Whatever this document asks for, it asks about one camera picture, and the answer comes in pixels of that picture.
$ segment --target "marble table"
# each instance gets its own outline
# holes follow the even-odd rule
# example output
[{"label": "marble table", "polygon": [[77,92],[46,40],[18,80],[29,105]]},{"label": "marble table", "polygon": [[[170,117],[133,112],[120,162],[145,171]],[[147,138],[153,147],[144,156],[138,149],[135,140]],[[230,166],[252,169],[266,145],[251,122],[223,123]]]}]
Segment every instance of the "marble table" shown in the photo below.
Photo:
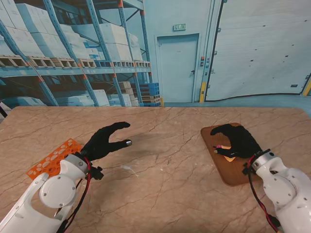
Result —
[{"label": "marble table", "polygon": [[[131,127],[111,141],[133,145],[95,162],[105,176],[92,180],[69,232],[272,233],[249,185],[222,182],[200,135],[206,126],[238,122],[311,175],[311,120],[300,109],[17,107],[0,124],[0,219],[31,183],[29,168],[68,138],[84,144],[117,121]],[[255,188],[272,213],[262,182]]]}]

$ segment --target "metal fingertip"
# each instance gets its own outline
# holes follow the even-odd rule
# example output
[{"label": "metal fingertip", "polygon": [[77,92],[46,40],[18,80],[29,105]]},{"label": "metal fingertip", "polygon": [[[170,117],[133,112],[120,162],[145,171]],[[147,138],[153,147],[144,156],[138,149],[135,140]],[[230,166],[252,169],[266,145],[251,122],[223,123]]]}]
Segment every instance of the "metal fingertip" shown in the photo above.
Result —
[{"label": "metal fingertip", "polygon": [[133,142],[131,140],[126,141],[127,146],[131,146],[133,144]]}]

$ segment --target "black glove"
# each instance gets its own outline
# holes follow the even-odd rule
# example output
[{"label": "black glove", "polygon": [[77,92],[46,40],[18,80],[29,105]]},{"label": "black glove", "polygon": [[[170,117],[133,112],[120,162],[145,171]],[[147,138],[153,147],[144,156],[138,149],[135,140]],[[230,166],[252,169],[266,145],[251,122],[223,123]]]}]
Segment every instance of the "black glove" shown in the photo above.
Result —
[{"label": "black glove", "polygon": [[104,158],[110,152],[120,150],[132,145],[129,139],[121,142],[109,142],[109,137],[116,130],[128,128],[131,125],[127,122],[117,122],[112,125],[99,129],[91,139],[84,145],[81,150],[81,155],[85,156],[89,161]]},{"label": "black glove", "polygon": [[217,153],[229,158],[240,157],[250,158],[255,153],[262,151],[256,140],[242,125],[232,126],[230,124],[221,125],[214,128],[210,135],[222,133],[227,136],[231,143],[230,149],[216,148]]}]

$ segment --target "door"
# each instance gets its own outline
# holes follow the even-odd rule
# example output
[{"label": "door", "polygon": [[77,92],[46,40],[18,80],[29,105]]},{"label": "door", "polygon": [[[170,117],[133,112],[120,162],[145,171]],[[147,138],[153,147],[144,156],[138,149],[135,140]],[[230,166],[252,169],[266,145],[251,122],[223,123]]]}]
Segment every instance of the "door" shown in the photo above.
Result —
[{"label": "door", "polygon": [[192,102],[199,34],[158,37],[162,97]]}]

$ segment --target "blue shelf frame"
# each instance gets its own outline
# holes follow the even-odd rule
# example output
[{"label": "blue shelf frame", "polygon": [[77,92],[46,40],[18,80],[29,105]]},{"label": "blue shelf frame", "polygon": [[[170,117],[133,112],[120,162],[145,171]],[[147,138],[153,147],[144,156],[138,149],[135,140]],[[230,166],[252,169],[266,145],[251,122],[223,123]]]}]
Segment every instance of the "blue shelf frame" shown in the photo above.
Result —
[{"label": "blue shelf frame", "polygon": [[85,84],[85,86],[86,86],[87,92],[89,93],[91,99],[94,101],[94,105],[95,105],[95,106],[99,106],[99,105],[98,105],[98,101],[97,101],[96,96],[95,96],[95,93],[94,93],[94,90],[92,89],[91,84],[89,83],[89,80],[87,79],[87,75],[84,73],[83,68],[81,67],[81,64],[79,63],[79,61],[78,61],[76,55],[74,54],[74,52],[73,52],[73,50],[72,50],[72,47],[70,46],[69,41],[67,40],[67,38],[66,38],[66,36],[65,36],[65,34],[64,34],[64,32],[63,32],[63,30],[62,30],[61,27],[60,27],[60,24],[59,24],[59,22],[58,22],[58,20],[57,20],[56,13],[55,13],[55,10],[54,10],[54,7],[53,7],[53,5],[52,5],[51,0],[43,0],[43,2],[44,2],[44,5],[45,5],[45,8],[46,8],[47,11],[48,11],[48,14],[49,14],[49,16],[50,16],[50,19],[51,19],[51,21],[52,21],[52,24],[53,24],[53,26],[55,27],[55,30],[56,30],[56,32],[57,32],[57,34],[58,34],[60,40],[62,41],[63,45],[65,46],[65,48],[66,48],[66,50],[67,50],[69,56],[70,56],[77,64],[79,64],[80,69],[81,69],[81,71],[83,72],[83,75],[84,75],[84,77],[83,77],[83,82],[84,82],[84,84]]},{"label": "blue shelf frame", "polygon": [[[54,96],[52,95],[51,91],[49,90],[48,86],[44,82],[43,78],[41,77],[44,75],[83,75],[83,82],[86,86],[86,89],[94,101],[95,106],[99,106],[94,90],[91,87],[91,84],[88,80],[87,75],[88,74],[113,74],[112,80],[115,84],[115,88],[117,90],[118,96],[120,98],[120,102],[122,106],[125,106],[124,99],[121,93],[121,89],[118,84],[117,80],[117,73],[133,73],[134,77],[134,82],[136,85],[136,88],[138,90],[138,100],[140,103],[142,103],[142,97],[139,89],[139,83],[138,83],[138,78],[137,78],[137,73],[147,73],[149,75],[149,80],[152,82],[152,77],[151,77],[151,68],[150,67],[114,67],[113,63],[111,63],[112,67],[92,67],[92,68],[87,68],[84,67],[82,68],[81,64],[79,63],[79,60],[75,56],[72,47],[70,46],[64,32],[62,31],[60,24],[58,22],[58,19],[56,17],[56,13],[53,7],[53,4],[51,0],[43,0],[44,5],[46,6],[46,10],[48,11],[48,14],[50,16],[50,19],[52,21],[52,24],[55,27],[55,30],[60,37],[62,43],[64,44],[68,54],[70,57],[78,64],[79,67],[72,67],[72,68],[61,68],[61,67],[0,67],[0,77],[2,78],[7,78],[7,77],[15,77],[15,76],[38,76],[39,77],[39,86],[41,87],[43,93],[47,97],[47,99],[50,100],[51,104],[53,106],[58,106],[58,103]],[[144,43],[145,43],[145,48],[146,48],[146,56],[147,56],[147,61],[150,61],[150,55],[149,55],[149,48],[148,48],[148,40],[147,40],[147,32],[146,32],[146,25],[145,25],[145,18],[144,18],[144,8],[143,8],[143,3],[139,0],[118,0],[118,9],[119,9],[119,14],[120,14],[120,19],[122,22],[122,26],[125,29],[126,33],[126,38],[127,42],[129,45],[129,50],[131,54],[131,58],[133,59],[133,54],[132,54],[132,48],[130,46],[130,38],[129,38],[129,33],[126,25],[126,19],[124,15],[124,9],[123,9],[123,3],[127,4],[130,7],[134,7],[137,9],[137,12],[140,11],[141,15],[141,21],[142,21],[142,30],[143,30],[143,36],[144,36]],[[89,13],[92,19],[92,23],[95,28],[95,32],[97,34],[98,40],[100,42],[100,46],[103,50],[104,56],[108,62],[111,62],[111,58],[109,55],[109,52],[106,48],[104,38],[102,37],[101,29],[99,26],[99,11],[96,12],[93,1],[92,0],[86,0],[87,7],[89,9]],[[3,34],[5,40],[8,42],[9,46],[11,47],[12,51],[16,55],[20,55],[26,62],[27,64],[30,65],[27,57],[19,50],[18,46],[14,42],[13,38],[10,36],[8,33],[6,27],[0,20],[0,32]]]},{"label": "blue shelf frame", "polygon": [[43,78],[40,76],[39,73],[36,72],[36,69],[32,67],[31,63],[29,62],[28,58],[23,54],[23,52],[18,48],[17,44],[15,43],[14,39],[9,34],[8,30],[6,29],[4,23],[0,19],[0,33],[3,35],[5,41],[7,41],[9,47],[11,50],[16,54],[21,56],[21,58],[24,59],[24,61],[30,66],[30,69],[34,72],[34,76],[38,77],[39,86],[43,92],[43,94],[46,96],[46,98],[50,101],[52,106],[58,106],[58,103],[55,99],[55,97],[52,95],[52,92],[48,88],[47,84],[44,82]]}]

